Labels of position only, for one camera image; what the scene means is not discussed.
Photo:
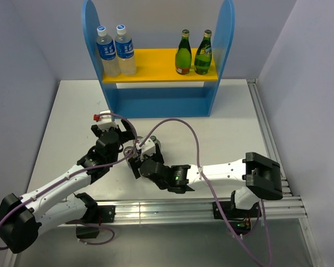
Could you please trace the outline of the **clear glass bottle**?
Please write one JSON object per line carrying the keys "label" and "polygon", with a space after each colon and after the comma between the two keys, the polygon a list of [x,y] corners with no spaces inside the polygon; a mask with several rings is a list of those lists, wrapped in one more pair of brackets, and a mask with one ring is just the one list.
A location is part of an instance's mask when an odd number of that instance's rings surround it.
{"label": "clear glass bottle", "polygon": [[161,142],[157,139],[156,136],[151,135],[151,136],[150,136],[150,139],[151,139],[151,141],[152,141],[154,144],[158,144],[158,146],[161,148]]}

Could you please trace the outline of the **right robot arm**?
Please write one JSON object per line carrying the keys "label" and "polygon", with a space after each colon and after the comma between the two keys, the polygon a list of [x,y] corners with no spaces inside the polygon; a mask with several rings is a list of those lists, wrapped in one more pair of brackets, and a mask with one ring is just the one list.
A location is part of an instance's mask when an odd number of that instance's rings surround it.
{"label": "right robot arm", "polygon": [[126,161],[135,178],[147,178],[160,190],[176,194],[208,186],[235,186],[227,212],[237,217],[253,209],[259,200],[283,197],[279,163],[256,152],[224,164],[166,166],[159,145],[155,145],[153,149],[135,151]]}

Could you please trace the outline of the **green bottle red label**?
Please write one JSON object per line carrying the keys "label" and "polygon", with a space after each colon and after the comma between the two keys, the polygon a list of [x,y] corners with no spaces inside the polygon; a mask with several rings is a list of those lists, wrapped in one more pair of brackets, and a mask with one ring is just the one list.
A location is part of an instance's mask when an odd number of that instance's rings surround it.
{"label": "green bottle red label", "polygon": [[181,41],[175,55],[175,70],[180,75],[189,73],[191,67],[191,48],[189,44],[189,30],[181,33]]}

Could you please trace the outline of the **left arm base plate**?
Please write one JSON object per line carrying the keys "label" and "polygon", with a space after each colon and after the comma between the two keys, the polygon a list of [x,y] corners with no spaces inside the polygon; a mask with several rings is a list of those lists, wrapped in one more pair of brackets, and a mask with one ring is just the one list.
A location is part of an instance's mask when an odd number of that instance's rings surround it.
{"label": "left arm base plate", "polygon": [[115,206],[114,205],[103,205],[89,207],[85,212],[84,216],[81,218],[81,221],[84,223],[113,223],[115,217]]}

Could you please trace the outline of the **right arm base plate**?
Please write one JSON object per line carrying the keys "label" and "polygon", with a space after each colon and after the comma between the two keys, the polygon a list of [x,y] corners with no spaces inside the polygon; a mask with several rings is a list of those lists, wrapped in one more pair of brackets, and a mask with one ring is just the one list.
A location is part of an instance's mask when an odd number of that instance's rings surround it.
{"label": "right arm base plate", "polygon": [[[236,209],[232,207],[232,203],[230,201],[221,201],[220,206],[228,220],[236,221],[246,218],[257,218],[262,214],[259,203],[255,203],[249,210]],[[223,217],[220,212],[221,209],[217,206],[215,201],[212,202],[212,208],[214,219],[222,220]]]}

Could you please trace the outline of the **red bull can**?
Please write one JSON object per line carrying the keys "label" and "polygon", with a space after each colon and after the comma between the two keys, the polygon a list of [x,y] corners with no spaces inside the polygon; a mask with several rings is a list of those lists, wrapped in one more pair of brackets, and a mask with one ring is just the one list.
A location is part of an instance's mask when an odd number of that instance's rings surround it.
{"label": "red bull can", "polygon": [[130,159],[133,157],[133,155],[134,155],[133,147],[132,147],[132,146],[127,146],[126,148],[124,148],[124,150],[123,150],[123,154],[124,154],[125,161],[126,161],[128,167],[131,167],[131,166],[130,166],[130,163],[129,163],[129,160],[130,160]]}
{"label": "red bull can", "polygon": [[145,137],[138,136],[138,137],[136,138],[136,140],[134,140],[134,145],[144,144],[144,140],[145,140]]}

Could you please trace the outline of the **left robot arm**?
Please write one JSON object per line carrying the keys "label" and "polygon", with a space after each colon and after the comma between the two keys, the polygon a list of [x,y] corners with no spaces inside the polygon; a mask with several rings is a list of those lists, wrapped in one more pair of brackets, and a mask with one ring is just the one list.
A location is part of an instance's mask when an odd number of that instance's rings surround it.
{"label": "left robot arm", "polygon": [[0,203],[0,250],[20,253],[33,244],[43,228],[40,221],[46,212],[65,197],[87,187],[106,175],[120,162],[121,146],[137,138],[135,127],[125,118],[125,130],[114,122],[97,123],[92,131],[96,144],[75,165],[47,185],[20,197],[5,196]]}

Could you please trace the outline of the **green perrier bottle yellow label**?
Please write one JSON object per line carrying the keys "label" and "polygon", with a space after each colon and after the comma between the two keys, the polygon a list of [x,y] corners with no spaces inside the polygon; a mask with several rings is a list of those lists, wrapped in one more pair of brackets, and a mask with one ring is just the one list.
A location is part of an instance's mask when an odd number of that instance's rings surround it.
{"label": "green perrier bottle yellow label", "polygon": [[209,71],[209,67],[212,61],[212,44],[211,38],[212,31],[206,29],[204,31],[203,40],[200,43],[194,59],[194,69],[199,75],[205,75]]}

